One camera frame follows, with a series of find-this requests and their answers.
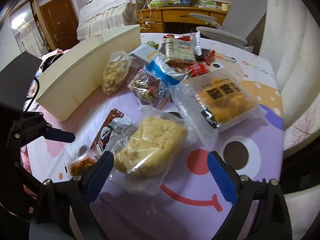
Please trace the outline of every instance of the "wooden door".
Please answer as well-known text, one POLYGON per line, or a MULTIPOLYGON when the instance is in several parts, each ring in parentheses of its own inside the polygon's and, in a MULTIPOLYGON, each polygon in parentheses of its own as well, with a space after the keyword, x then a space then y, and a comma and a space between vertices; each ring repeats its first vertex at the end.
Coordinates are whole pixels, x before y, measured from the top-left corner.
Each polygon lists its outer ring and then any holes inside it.
POLYGON ((76 33, 78 20, 70 0, 52 0, 40 10, 56 48, 71 49, 79 43, 76 33))

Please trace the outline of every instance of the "white box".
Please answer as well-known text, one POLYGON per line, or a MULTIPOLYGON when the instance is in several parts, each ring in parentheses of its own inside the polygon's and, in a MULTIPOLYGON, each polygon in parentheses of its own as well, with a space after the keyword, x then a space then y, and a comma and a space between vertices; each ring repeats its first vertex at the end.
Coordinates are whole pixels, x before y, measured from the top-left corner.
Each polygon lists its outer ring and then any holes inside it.
POLYGON ((53 63, 40 77, 36 101, 59 121, 67 120, 102 84, 111 53, 141 45, 140 26, 108 29, 90 36, 53 63))

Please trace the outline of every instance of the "silver screw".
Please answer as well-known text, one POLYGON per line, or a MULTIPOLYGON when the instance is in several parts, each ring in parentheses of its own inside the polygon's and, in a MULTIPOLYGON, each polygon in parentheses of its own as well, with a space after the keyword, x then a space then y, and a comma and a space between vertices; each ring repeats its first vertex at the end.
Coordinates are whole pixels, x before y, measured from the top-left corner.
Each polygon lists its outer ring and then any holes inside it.
POLYGON ((248 180, 249 180, 249 177, 248 177, 247 175, 241 175, 241 176, 240 176, 240 179, 241 179, 242 181, 248 181, 248 180))
POLYGON ((45 185, 45 186, 49 185, 50 183, 51 183, 51 180, 50 180, 50 179, 45 179, 45 180, 43 181, 43 185, 45 185))
POLYGON ((74 181, 79 181, 79 180, 81 180, 81 179, 82 179, 81 175, 79 175, 79 176, 76 175, 76 176, 73 177, 73 180, 74 180, 74 181))
POLYGON ((273 186, 277 186, 278 185, 278 181, 276 179, 272 179, 270 182, 271 182, 271 184, 273 186))

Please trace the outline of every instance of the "wooden desk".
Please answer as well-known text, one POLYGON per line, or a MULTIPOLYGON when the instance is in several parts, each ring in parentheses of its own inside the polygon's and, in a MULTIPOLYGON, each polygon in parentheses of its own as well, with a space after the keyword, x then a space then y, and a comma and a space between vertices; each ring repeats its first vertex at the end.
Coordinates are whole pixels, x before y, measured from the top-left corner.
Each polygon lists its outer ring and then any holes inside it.
POLYGON ((213 27, 211 24, 206 23, 202 20, 189 16, 189 13, 204 14, 207 16, 215 17, 217 23, 222 25, 227 12, 218 9, 210 8, 199 8, 198 6, 166 6, 151 9, 144 9, 142 11, 143 19, 150 20, 149 29, 147 25, 142 24, 141 13, 137 11, 138 23, 141 26, 142 33, 165 33, 164 23, 167 22, 177 22, 177 23, 193 23, 199 25, 207 25, 208 27, 213 27))

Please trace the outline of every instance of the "cartoon tablecloth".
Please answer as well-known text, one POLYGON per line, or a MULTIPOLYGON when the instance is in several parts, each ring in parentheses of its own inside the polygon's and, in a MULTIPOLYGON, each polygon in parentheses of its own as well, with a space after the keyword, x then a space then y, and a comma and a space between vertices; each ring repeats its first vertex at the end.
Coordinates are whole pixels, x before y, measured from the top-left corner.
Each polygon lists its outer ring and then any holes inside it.
MULTIPOLYGON (((160 42, 163 34, 144 33, 142 42, 160 42)), ((217 52, 216 63, 227 69, 266 110, 261 118, 247 119, 219 134, 215 145, 224 160, 252 180, 279 179, 283 156, 281 98, 268 61, 217 41, 201 39, 201 47, 217 52)), ((72 144, 39 138, 28 144, 30 166, 40 181, 66 181, 66 164, 88 149, 110 110, 117 108, 134 122, 140 117, 135 97, 125 86, 112 98, 98 88, 65 122, 45 109, 44 118, 53 127, 75 133, 72 144)), ((177 111, 174 103, 164 109, 177 111)), ((199 140, 185 145, 156 196, 135 196, 106 182, 90 207, 112 239, 209 240, 216 234, 231 204, 212 178, 208 151, 199 140)))

